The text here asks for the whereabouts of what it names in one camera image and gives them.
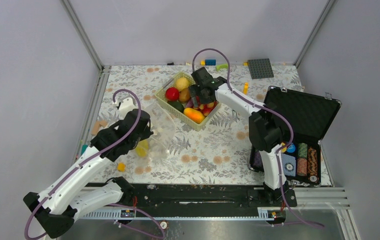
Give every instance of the clear plastic container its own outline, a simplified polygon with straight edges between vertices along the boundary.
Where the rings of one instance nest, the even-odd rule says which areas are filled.
[[[136,164],[139,166],[166,158],[170,154],[168,146],[176,133],[174,120],[157,102],[143,110],[150,115],[150,130],[153,131],[153,134],[147,139],[147,142],[139,142],[134,150],[138,155]]]

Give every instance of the blue poker chip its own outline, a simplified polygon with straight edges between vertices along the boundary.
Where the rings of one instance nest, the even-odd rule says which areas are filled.
[[[288,153],[294,153],[296,151],[295,145],[292,143],[290,146],[287,147],[287,152]]]

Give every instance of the gray lego baseplate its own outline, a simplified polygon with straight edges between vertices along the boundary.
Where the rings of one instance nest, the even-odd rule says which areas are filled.
[[[269,58],[248,60],[247,65],[249,67],[250,76],[252,79],[266,79],[274,77],[273,68],[271,67]]]

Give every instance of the basket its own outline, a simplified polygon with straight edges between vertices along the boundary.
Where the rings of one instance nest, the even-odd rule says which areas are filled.
[[[156,99],[162,108],[174,114],[177,118],[181,119],[183,122],[188,124],[194,130],[200,131],[206,125],[206,123],[209,122],[209,120],[211,120],[211,118],[215,115],[218,109],[220,109],[221,103],[218,102],[215,108],[209,113],[208,116],[205,117],[205,119],[201,123],[198,124],[194,122],[193,120],[188,118],[186,115],[184,115],[182,112],[178,111],[173,106],[169,105],[167,102],[168,100],[165,98],[166,89],[172,87],[175,81],[179,78],[186,78],[191,84],[195,84],[195,81],[193,80],[192,76],[184,72],[178,72],[169,81],[167,81],[158,91],[156,91],[154,95],[156,96]]]

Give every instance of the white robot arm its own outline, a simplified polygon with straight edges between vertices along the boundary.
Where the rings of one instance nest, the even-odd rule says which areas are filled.
[[[91,192],[78,194],[96,173],[116,161],[119,156],[126,155],[137,146],[138,142],[153,134],[150,130],[150,115],[141,111],[136,127],[122,142],[92,158],[125,137],[137,117],[138,110],[132,109],[123,120],[99,131],[77,162],[57,181],[45,190],[39,193],[29,192],[23,198],[30,211],[35,211],[34,217],[49,237],[55,239],[63,235],[76,220],[96,209],[113,203],[130,201],[133,196],[133,187],[123,177],[114,178],[112,182]]]
[[[189,90],[196,106],[196,96],[199,97],[202,104],[218,101],[249,119],[249,139],[260,153],[264,168],[264,184],[272,191],[278,190],[281,187],[280,178],[282,183],[286,182],[286,176],[279,172],[276,156],[276,151],[281,146],[284,125],[278,126],[280,124],[278,119],[258,107],[265,106],[264,103],[235,89],[233,91],[238,92],[240,96],[233,93],[223,77],[213,78],[204,67],[194,71],[191,75],[196,84],[190,86]],[[278,153],[278,157],[282,166],[281,152]]]
[[[247,98],[248,100],[254,102],[258,106],[264,105],[262,102],[255,101],[252,98],[244,95],[243,93],[241,95]],[[249,118],[252,115],[252,113],[261,111],[259,107],[254,107],[253,105],[247,104],[237,95],[232,93],[228,88],[227,84],[222,84],[221,86],[219,86],[218,90],[215,91],[215,97],[217,101],[229,106],[231,109],[238,112],[244,118]],[[280,144],[276,144],[271,148],[270,152],[264,150],[259,151],[260,157],[262,159],[262,165],[264,168],[264,183],[273,190],[279,189],[281,187],[279,179],[279,166],[277,164],[277,157],[275,153],[280,148],[280,146]],[[280,165],[282,166],[283,163],[281,152],[279,153],[278,157],[280,158]],[[284,174],[281,175],[281,182],[286,182],[286,176]]]

